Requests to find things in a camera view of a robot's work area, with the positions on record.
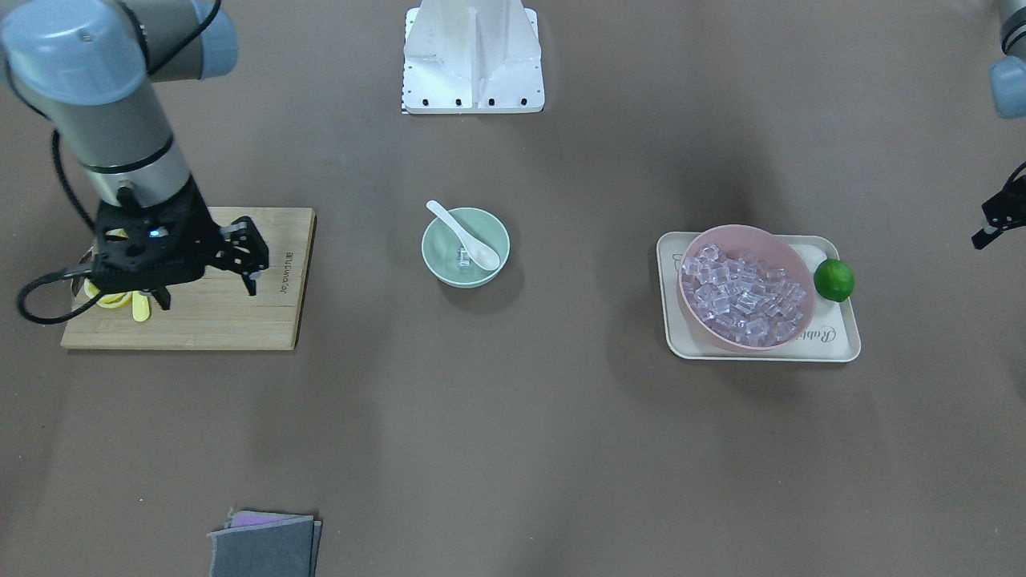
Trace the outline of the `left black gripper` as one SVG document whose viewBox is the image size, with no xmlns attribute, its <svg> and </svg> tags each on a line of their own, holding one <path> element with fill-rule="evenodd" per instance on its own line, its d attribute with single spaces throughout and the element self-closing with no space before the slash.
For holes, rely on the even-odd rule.
<svg viewBox="0 0 1026 577">
<path fill-rule="evenodd" d="M 977 251 L 986 248 L 1001 235 L 1001 229 L 1025 225 L 1025 164 L 1013 171 L 993 197 L 982 204 L 984 226 L 972 234 L 971 243 Z"/>
</svg>

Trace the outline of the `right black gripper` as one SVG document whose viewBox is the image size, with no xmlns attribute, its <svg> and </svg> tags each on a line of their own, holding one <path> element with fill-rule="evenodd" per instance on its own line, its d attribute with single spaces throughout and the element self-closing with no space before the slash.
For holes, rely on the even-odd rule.
<svg viewBox="0 0 1026 577">
<path fill-rule="evenodd" d="M 128 240 L 107 242 L 103 234 L 114 228 L 124 228 Z M 196 188 L 184 188 L 139 211 L 100 202 L 95 236 L 96 288 L 149 291 L 163 311 L 172 306 L 166 286 L 201 278 L 218 255 L 218 267 L 238 274 L 251 297 L 256 295 L 256 279 L 270 266 L 270 251 L 252 218 L 241 216 L 220 228 Z"/>
</svg>

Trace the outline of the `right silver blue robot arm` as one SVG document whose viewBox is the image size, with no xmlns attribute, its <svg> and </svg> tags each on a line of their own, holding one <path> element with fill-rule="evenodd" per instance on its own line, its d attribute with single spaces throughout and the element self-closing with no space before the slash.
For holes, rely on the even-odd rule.
<svg viewBox="0 0 1026 577">
<path fill-rule="evenodd" d="M 234 22 L 219 1 L 28 1 L 2 20 L 5 83 L 54 124 L 51 156 L 67 198 L 91 228 L 93 256 L 23 286 L 16 309 L 34 324 L 35 288 L 88 279 L 96 295 L 139 291 L 162 309 L 169 286 L 209 267 L 234 272 L 247 293 L 270 264 L 249 216 L 210 216 L 157 82 L 228 75 L 238 61 Z"/>
</svg>

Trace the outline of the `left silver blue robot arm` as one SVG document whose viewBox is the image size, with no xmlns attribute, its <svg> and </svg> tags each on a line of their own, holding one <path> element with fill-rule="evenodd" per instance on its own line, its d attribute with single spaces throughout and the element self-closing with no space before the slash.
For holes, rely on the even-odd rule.
<svg viewBox="0 0 1026 577">
<path fill-rule="evenodd" d="M 989 69 L 991 92 L 998 117 L 1025 116 L 1025 2 L 998 1 L 1000 48 L 1004 56 Z M 984 226 L 971 241 L 975 249 L 986 248 L 1001 234 L 1025 225 L 1025 164 L 1008 176 L 993 197 L 982 203 Z"/>
</svg>

